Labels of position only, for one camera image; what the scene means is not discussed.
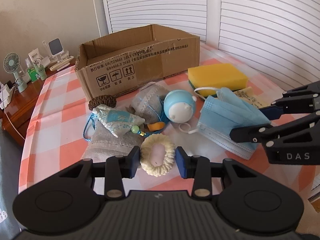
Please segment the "blue face mask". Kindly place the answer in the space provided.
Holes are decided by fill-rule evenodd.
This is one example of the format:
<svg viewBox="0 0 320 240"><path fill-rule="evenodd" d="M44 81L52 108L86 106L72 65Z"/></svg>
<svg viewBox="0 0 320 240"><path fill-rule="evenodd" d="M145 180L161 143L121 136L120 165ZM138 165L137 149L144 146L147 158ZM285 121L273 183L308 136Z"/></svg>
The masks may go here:
<svg viewBox="0 0 320 240"><path fill-rule="evenodd" d="M237 97L226 87L200 87L194 91L208 89L216 92L216 97L207 96L200 111L197 131L223 147L225 150L243 158L250 159L255 150L255 142L234 142L229 136L234 128L269 125L270 120L259 109Z"/></svg>

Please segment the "blue patterned sachet pouch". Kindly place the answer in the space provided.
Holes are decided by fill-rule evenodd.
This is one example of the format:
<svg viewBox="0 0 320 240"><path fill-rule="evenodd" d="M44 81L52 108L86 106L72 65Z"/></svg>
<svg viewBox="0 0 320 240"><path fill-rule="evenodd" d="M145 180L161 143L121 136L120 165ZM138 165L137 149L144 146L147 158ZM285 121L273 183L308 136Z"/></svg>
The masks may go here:
<svg viewBox="0 0 320 240"><path fill-rule="evenodd" d="M95 129L96 121L99 121L116 138L125 135L127 132L132 132L142 137L145 136L145 133L140 129L145 119L127 111L114 109L101 104L93 108L92 114L85 124L82 135L86 141L90 141L90 139L86 137L89 124Z"/></svg>

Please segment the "blue white round plush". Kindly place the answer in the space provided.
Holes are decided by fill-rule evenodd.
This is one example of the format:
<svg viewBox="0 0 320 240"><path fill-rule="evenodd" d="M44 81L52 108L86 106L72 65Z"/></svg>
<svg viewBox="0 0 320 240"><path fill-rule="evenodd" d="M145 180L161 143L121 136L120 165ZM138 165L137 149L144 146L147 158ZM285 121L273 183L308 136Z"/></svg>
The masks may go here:
<svg viewBox="0 0 320 240"><path fill-rule="evenodd" d="M196 111L197 97L186 90L177 89L170 91L163 103L164 113L174 123L188 122Z"/></svg>

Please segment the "grey sachet bag with lace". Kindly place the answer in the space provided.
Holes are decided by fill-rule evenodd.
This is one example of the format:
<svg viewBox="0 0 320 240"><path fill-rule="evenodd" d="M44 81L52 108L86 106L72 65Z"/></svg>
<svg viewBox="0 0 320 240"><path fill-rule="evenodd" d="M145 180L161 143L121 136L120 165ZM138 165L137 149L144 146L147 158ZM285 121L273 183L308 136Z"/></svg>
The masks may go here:
<svg viewBox="0 0 320 240"><path fill-rule="evenodd" d="M168 93L169 90L165 87L150 82L139 90L126 110L143 118L146 124L159 122L163 110L163 101Z"/></svg>

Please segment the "yellow green sponge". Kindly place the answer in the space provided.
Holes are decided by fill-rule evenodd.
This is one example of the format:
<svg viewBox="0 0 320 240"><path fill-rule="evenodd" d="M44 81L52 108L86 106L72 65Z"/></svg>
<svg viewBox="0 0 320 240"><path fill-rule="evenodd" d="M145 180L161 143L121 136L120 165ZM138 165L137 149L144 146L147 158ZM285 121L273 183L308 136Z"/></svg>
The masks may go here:
<svg viewBox="0 0 320 240"><path fill-rule="evenodd" d="M188 79L194 88L227 87L230 90L246 88L248 81L248 77L230 63L188 68Z"/></svg>

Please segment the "yellow microfiber cloth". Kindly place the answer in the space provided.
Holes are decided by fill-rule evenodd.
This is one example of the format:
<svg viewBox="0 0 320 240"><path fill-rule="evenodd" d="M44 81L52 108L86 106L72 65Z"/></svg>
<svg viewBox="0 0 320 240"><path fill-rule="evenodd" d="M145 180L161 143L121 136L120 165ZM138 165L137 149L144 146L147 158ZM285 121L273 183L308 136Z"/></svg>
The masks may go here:
<svg viewBox="0 0 320 240"><path fill-rule="evenodd" d="M247 87L241 90L234 91L234 94L239 97L241 100L253 105L254 107L260 109L267 107L268 104L264 102L258 95L253 91L252 87Z"/></svg>

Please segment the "orange white checkered tablecloth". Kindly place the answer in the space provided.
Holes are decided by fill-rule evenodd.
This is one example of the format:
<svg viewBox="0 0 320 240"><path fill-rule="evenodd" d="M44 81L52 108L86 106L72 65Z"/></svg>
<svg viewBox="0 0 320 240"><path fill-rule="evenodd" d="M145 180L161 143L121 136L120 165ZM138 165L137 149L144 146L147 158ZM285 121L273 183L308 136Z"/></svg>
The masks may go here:
<svg viewBox="0 0 320 240"><path fill-rule="evenodd" d="M208 45L201 43L200 64L231 63L249 77L248 85L254 94L268 105L281 98L283 90L259 72L240 63ZM186 73L176 75L159 84L169 90L184 89L192 92ZM88 142L83 139L84 126L91 111L76 77L74 67L46 79L31 116L23 148L19 192L79 161ZM252 169L289 186L303 197L319 192L319 166L270 165L259 145L251 159L243 160L225 151L201 134L183 134L176 126L168 124L163 131L176 146L182 146L189 154L199 153L212 162L234 158ZM125 192L130 190L188 190L191 179L182 179L176 165L161 177L137 171L133 179L124 180Z"/></svg>

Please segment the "white louvered wardrobe door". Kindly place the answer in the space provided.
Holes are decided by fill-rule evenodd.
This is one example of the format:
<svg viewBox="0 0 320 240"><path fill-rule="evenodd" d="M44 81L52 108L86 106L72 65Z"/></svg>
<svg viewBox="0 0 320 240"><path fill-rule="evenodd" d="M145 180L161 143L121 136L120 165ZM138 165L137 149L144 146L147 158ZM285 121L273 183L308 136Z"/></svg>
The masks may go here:
<svg viewBox="0 0 320 240"><path fill-rule="evenodd" d="M319 80L319 0L103 0L108 31L197 35L288 90Z"/></svg>

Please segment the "brown cardboard box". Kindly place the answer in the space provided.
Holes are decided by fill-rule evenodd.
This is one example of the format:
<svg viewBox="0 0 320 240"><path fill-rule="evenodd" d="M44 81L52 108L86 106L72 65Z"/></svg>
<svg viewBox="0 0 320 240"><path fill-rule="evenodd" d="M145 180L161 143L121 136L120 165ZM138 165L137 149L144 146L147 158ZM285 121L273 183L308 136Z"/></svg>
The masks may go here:
<svg viewBox="0 0 320 240"><path fill-rule="evenodd" d="M151 24L83 43L75 73L88 100L127 94L200 64L200 38Z"/></svg>

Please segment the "white remote control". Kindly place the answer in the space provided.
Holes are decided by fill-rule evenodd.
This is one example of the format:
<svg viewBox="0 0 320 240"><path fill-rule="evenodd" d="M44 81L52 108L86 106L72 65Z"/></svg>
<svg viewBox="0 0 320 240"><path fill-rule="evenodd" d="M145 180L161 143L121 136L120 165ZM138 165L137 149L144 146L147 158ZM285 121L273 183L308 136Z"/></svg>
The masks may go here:
<svg viewBox="0 0 320 240"><path fill-rule="evenodd" d="M59 69L64 68L66 66L69 66L70 62L67 61L61 61L59 63L56 63L55 65L51 66L49 69L53 72L53 71L59 71Z"/></svg>

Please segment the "green bottle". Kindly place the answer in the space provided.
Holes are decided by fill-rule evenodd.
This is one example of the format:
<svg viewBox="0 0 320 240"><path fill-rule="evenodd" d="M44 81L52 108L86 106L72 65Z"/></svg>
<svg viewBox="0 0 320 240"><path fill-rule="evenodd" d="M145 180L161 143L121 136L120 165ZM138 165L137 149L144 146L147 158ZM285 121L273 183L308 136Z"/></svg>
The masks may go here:
<svg viewBox="0 0 320 240"><path fill-rule="evenodd" d="M31 82L37 81L37 72L34 66L28 66L27 68L28 75L30 77Z"/></svg>

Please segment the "white power strip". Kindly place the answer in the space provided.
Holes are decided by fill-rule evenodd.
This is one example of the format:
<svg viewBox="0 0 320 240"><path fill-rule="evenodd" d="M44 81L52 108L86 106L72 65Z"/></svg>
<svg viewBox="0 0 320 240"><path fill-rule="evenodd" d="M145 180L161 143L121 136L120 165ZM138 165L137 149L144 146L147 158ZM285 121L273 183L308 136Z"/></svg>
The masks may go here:
<svg viewBox="0 0 320 240"><path fill-rule="evenodd" d="M1 83L1 92L0 92L0 101L1 101L1 110L4 110L12 100L15 87L9 88L7 84Z"/></svg>

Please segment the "phone on white stand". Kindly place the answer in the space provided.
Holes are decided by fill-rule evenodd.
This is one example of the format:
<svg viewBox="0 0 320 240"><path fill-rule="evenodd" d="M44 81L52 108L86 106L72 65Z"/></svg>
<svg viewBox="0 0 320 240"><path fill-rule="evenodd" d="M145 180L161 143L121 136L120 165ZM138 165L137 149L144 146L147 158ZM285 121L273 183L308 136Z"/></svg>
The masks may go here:
<svg viewBox="0 0 320 240"><path fill-rule="evenodd" d="M51 40L48 43L52 57L56 57L57 61L62 61L61 55L65 52L59 38Z"/></svg>

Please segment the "white tube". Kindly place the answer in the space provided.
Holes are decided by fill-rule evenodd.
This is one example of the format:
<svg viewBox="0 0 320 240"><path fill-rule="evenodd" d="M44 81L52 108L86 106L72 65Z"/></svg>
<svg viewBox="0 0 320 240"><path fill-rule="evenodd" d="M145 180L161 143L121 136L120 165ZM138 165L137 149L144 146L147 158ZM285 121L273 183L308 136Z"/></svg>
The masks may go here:
<svg viewBox="0 0 320 240"><path fill-rule="evenodd" d="M28 56L29 56L29 59L30 59L30 61L31 61L32 64L34 64L37 59L40 59L40 60L43 59L43 57L41 56L40 51L39 51L38 48L33 49L33 50L28 54Z"/></svg>

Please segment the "green desk fan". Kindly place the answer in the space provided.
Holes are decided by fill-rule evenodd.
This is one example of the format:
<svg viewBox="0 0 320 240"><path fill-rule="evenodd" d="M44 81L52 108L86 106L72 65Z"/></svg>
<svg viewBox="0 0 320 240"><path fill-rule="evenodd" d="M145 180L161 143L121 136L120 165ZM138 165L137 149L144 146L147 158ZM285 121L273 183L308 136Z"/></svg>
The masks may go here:
<svg viewBox="0 0 320 240"><path fill-rule="evenodd" d="M9 74L14 75L17 89L20 93L22 93L27 88L27 83L23 79L24 74L19 73L20 66L20 57L16 53L9 53L3 60L4 70Z"/></svg>

